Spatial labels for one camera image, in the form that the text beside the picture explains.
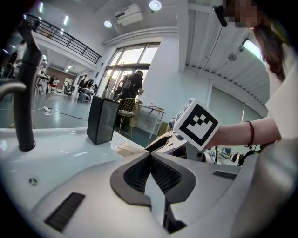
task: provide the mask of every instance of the white table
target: white table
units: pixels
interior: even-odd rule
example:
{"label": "white table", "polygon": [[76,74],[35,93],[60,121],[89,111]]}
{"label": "white table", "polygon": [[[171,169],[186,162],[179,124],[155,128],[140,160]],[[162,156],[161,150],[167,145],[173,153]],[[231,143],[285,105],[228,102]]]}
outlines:
{"label": "white table", "polygon": [[166,114],[166,113],[165,113],[164,111],[162,111],[162,110],[156,108],[156,107],[144,106],[144,105],[143,105],[142,108],[150,109],[150,112],[149,112],[149,114],[146,116],[146,119],[150,116],[150,114],[151,114],[153,111],[158,112],[158,115],[157,115],[157,117],[156,117],[154,126],[153,126],[152,131],[151,131],[150,136],[149,136],[149,139],[151,139],[151,136],[152,136],[152,134],[153,134],[153,132],[154,132],[154,128],[155,128],[155,126],[156,126],[156,124],[157,124],[157,122],[158,122],[159,115],[161,114],[161,117],[160,117],[160,123],[159,123],[159,125],[158,125],[157,133],[159,132],[159,129],[160,129],[161,125],[162,125],[162,118],[163,118],[163,115]]}

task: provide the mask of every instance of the gray floor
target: gray floor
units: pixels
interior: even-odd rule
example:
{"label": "gray floor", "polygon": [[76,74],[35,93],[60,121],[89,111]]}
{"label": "gray floor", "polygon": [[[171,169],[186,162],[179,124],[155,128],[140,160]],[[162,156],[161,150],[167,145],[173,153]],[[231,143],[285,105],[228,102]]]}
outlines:
{"label": "gray floor", "polygon": [[[74,96],[68,97],[64,94],[49,93],[47,98],[45,98],[45,95],[36,95],[35,106],[33,98],[32,110],[39,109],[37,106],[54,108],[59,112],[69,114],[78,118],[85,118],[88,120],[91,104],[80,103],[75,99]],[[83,119],[73,118],[60,113],[53,113],[50,116],[46,116],[44,115],[44,113],[44,110],[32,112],[32,118],[35,121],[36,128],[73,128],[87,127],[88,125],[88,122]],[[9,126],[13,123],[13,100],[11,100],[11,95],[8,95],[0,102],[0,128],[9,128]],[[121,135],[130,139],[124,133],[121,133]],[[133,128],[132,141],[143,147],[146,147],[153,140],[155,140],[154,137],[149,140],[149,133],[139,128]]]}

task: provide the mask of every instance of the railing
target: railing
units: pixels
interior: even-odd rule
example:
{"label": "railing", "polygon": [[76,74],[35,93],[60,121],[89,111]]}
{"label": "railing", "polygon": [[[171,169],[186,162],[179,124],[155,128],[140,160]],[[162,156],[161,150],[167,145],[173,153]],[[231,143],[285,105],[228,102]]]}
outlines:
{"label": "railing", "polygon": [[75,51],[93,63],[97,63],[98,59],[101,57],[98,53],[90,49],[76,38],[72,37],[66,32],[61,31],[60,28],[46,22],[45,20],[40,20],[37,17],[27,14],[24,21],[29,23],[34,32],[37,32],[60,43],[61,45],[64,45],[65,47]]}

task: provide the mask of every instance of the bracelet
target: bracelet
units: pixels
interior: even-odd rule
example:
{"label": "bracelet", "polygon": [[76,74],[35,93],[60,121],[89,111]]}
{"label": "bracelet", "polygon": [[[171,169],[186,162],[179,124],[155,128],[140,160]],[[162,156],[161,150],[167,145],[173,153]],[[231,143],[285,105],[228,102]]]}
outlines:
{"label": "bracelet", "polygon": [[250,124],[250,129],[251,129],[251,141],[247,145],[247,147],[251,150],[252,149],[252,143],[253,143],[253,140],[255,138],[255,129],[254,129],[254,127],[253,127],[253,125],[250,121],[247,121],[247,122]]}

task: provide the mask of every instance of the wooden chair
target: wooden chair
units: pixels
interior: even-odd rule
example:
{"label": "wooden chair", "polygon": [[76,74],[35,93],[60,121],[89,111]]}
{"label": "wooden chair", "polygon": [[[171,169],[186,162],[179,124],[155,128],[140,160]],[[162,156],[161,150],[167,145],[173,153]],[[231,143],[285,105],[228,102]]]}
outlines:
{"label": "wooden chair", "polygon": [[[140,109],[143,105],[143,103],[138,99],[120,99],[119,100],[121,108],[118,111],[118,114],[121,115],[120,120],[120,127],[119,127],[119,133],[121,131],[121,127],[123,122],[125,121],[125,118],[133,118],[135,116],[136,110]],[[132,138],[132,127],[130,127],[130,138]]]}

